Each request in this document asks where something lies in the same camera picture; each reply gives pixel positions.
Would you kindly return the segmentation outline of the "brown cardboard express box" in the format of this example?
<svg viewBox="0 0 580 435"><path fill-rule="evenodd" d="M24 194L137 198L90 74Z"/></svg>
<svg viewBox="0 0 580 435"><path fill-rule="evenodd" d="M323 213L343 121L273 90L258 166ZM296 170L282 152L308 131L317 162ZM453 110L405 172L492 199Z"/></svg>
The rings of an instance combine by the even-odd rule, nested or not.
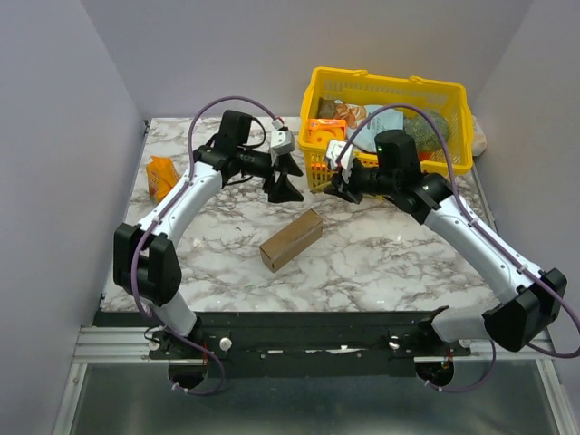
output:
<svg viewBox="0 0 580 435"><path fill-rule="evenodd" d="M323 220L312 209L271 236L260 247L264 265L277 272L323 234Z"/></svg>

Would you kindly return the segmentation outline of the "yellow utility knife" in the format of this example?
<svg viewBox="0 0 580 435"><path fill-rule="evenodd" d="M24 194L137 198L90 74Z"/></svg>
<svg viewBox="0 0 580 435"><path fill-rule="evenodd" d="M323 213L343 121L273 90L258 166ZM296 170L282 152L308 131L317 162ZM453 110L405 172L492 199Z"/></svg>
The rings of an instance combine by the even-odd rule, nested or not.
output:
<svg viewBox="0 0 580 435"><path fill-rule="evenodd" d="M329 191L332 191L334 189L334 185L332 182L325 182L322 183L320 185L317 185L313 188L310 189L310 192L315 195L315 194L327 194Z"/></svg>

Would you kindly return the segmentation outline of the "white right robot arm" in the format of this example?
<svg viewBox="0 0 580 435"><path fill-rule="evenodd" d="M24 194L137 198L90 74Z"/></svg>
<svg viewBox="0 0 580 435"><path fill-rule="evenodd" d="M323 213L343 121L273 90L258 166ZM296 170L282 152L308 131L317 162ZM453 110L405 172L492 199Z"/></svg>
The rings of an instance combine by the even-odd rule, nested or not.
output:
<svg viewBox="0 0 580 435"><path fill-rule="evenodd" d="M330 195L360 203L365 195L383 196L399 210L444 238L491 288L495 303L432 312L420 323L417 344L435 355L462 339L489 339L518 352L558 316L560 305L546 290L566 290L557 269L542 270L490 230L453 194L440 174L424 173L411 136L387 130L375 138L378 164L365 167L343 140L330 140L325 153L333 171Z"/></svg>

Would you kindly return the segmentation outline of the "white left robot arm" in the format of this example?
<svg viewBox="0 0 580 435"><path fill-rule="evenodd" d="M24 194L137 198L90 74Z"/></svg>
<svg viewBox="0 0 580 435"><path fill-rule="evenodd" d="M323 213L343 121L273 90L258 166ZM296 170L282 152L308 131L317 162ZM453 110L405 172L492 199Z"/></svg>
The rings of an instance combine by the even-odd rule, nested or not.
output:
<svg viewBox="0 0 580 435"><path fill-rule="evenodd" d="M292 132L274 118L269 149L260 151L247 142L253 121L249 114L225 111L217 133L193 150L192 165L169 194L139 223L123 223L114 232L114 284L133 296L142 314L155 315L173 332L169 346L182 358L194 356L201 345L201 322L179 291L176 253L197 213L236 175L262 179L270 203L304 199L289 180L303 174L292 157Z"/></svg>

